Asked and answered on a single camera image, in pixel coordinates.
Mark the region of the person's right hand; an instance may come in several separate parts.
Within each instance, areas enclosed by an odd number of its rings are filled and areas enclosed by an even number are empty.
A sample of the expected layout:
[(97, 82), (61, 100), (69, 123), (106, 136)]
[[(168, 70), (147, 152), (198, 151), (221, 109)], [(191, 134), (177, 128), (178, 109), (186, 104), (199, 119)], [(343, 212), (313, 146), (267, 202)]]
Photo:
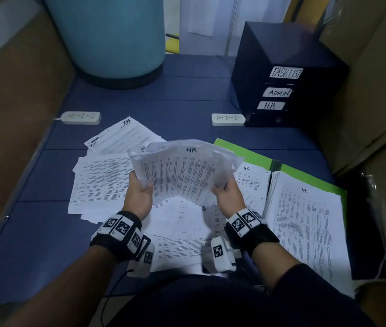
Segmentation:
[(224, 190), (226, 191), (226, 198), (217, 200), (217, 203), (221, 213), (229, 219), (234, 214), (246, 209), (247, 207), (242, 192), (240, 191), (233, 175), (227, 181)]

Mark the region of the sheaf of printed papers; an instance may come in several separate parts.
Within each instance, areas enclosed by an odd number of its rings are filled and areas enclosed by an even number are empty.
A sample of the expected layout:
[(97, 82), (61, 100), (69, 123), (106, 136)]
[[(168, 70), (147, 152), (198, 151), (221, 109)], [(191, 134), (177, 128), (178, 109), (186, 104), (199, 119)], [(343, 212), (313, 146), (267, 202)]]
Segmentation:
[(181, 197), (203, 207), (216, 204), (212, 188), (223, 189), (245, 160), (196, 139), (151, 142), (127, 153), (141, 185), (152, 183), (154, 204)]

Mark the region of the person's right forearm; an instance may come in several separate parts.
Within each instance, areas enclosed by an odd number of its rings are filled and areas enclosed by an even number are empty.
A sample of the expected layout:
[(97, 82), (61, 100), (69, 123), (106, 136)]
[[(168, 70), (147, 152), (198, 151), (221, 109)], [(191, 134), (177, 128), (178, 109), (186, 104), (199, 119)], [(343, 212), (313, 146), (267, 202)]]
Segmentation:
[(284, 247), (277, 242), (263, 242), (252, 252), (255, 263), (266, 288), (272, 291), (278, 281), (291, 268), (301, 264)]

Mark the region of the person's left forearm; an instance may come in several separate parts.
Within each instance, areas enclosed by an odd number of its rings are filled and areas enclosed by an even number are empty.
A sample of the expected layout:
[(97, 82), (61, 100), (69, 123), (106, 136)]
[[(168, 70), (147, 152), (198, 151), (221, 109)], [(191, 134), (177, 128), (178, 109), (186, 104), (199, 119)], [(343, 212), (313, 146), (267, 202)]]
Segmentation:
[(106, 248), (89, 247), (3, 327), (88, 327), (118, 264)]

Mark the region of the small filed paper stack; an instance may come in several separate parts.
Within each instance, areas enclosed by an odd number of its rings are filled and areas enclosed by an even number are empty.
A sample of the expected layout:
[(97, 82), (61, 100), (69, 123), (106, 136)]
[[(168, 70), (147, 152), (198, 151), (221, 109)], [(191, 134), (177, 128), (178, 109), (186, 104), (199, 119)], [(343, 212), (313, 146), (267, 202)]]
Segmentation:
[(243, 162), (234, 173), (247, 208), (255, 210), (261, 216), (267, 202), (271, 174), (271, 171), (247, 162)]

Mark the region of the spread pile of printed sheets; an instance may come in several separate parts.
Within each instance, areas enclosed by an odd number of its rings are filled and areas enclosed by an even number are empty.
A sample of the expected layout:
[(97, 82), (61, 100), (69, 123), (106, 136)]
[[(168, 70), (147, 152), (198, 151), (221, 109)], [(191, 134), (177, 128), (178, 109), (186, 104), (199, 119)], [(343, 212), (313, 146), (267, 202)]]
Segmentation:
[(79, 157), (73, 168), (74, 184), (68, 214), (102, 223), (121, 210), (133, 166), (128, 154), (90, 154)]

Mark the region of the green open folder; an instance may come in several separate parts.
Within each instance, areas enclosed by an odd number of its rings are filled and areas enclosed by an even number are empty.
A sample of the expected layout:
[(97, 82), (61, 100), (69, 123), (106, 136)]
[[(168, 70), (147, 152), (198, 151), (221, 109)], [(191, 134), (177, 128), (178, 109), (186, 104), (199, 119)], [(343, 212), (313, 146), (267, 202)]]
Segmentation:
[(216, 139), (214, 144), (244, 157), (248, 163), (267, 170), (281, 170), (311, 186), (339, 195), (343, 205), (344, 225), (347, 229), (347, 191), (337, 186), (337, 180), (330, 172), (320, 151), (310, 149), (248, 150), (222, 139)]

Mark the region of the loose printed sheets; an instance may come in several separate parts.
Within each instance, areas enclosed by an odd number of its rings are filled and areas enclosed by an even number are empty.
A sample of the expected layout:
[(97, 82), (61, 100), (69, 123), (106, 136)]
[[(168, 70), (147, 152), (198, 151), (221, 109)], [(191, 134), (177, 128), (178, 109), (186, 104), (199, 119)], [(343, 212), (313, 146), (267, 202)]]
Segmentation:
[(211, 240), (222, 235), (225, 221), (215, 198), (208, 207), (181, 197), (154, 204), (141, 229), (155, 246), (151, 272), (212, 265)]

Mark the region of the single printed form sheet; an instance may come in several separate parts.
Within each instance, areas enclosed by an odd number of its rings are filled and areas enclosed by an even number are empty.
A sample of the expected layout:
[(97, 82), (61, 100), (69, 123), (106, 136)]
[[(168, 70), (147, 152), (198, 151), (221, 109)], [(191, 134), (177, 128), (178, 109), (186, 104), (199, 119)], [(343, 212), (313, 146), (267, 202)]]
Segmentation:
[(127, 117), (98, 135), (87, 140), (84, 145), (94, 154), (122, 154), (130, 148), (144, 148), (152, 142), (165, 140), (132, 117)]

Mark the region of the white power strip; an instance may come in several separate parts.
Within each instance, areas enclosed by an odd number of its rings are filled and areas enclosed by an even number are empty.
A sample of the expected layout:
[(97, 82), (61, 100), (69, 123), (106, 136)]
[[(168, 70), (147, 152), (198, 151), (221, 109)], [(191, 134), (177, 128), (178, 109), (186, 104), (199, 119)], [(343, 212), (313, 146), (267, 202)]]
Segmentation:
[(97, 111), (65, 111), (59, 120), (65, 125), (99, 125), (102, 115)]
[(211, 114), (211, 123), (213, 126), (244, 126), (245, 122), (246, 119), (242, 114)]

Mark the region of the small white handwritten label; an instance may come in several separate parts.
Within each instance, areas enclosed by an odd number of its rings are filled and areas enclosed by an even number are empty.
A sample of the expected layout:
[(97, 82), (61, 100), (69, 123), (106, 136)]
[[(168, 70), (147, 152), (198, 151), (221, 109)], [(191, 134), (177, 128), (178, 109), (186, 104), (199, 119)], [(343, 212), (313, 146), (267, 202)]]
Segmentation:
[(260, 101), (257, 110), (283, 110), (285, 102), (280, 101)]

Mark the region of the person's dark clothing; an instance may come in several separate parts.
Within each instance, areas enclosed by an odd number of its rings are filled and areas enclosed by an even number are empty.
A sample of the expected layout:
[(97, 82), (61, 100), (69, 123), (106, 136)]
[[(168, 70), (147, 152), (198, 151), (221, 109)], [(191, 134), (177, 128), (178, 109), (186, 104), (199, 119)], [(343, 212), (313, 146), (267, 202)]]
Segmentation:
[(305, 264), (269, 293), (218, 276), (182, 275), (145, 288), (106, 327), (376, 327), (355, 300)]

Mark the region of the large white handwritten label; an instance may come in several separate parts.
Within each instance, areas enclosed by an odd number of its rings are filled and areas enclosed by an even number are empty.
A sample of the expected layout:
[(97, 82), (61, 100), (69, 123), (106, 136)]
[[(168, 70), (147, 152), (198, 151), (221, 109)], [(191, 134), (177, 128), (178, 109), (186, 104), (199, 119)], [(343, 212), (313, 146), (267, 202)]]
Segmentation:
[(269, 75), (270, 78), (279, 78), (279, 79), (299, 79), (303, 73), (303, 68), (301, 67), (285, 67), (285, 66), (274, 66)]

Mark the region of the black drawer cabinet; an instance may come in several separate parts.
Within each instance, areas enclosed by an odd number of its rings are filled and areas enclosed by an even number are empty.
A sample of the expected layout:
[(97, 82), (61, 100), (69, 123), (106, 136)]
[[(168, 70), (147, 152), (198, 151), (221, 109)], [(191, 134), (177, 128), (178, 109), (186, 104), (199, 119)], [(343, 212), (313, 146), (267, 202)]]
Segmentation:
[[(270, 78), (274, 66), (301, 67), (299, 79)], [(295, 23), (246, 22), (231, 76), (247, 127), (311, 129), (330, 110), (349, 66), (313, 33)], [(267, 87), (293, 90), (288, 98), (263, 97)], [(280, 101), (283, 110), (257, 110)]]

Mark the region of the large teal cylindrical container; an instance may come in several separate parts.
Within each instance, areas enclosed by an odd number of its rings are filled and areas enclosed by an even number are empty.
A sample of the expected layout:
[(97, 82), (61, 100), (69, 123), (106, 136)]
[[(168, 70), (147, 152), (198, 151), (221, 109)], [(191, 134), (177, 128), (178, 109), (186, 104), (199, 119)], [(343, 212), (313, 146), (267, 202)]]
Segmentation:
[(41, 0), (77, 75), (106, 89), (129, 90), (163, 72), (163, 0)]

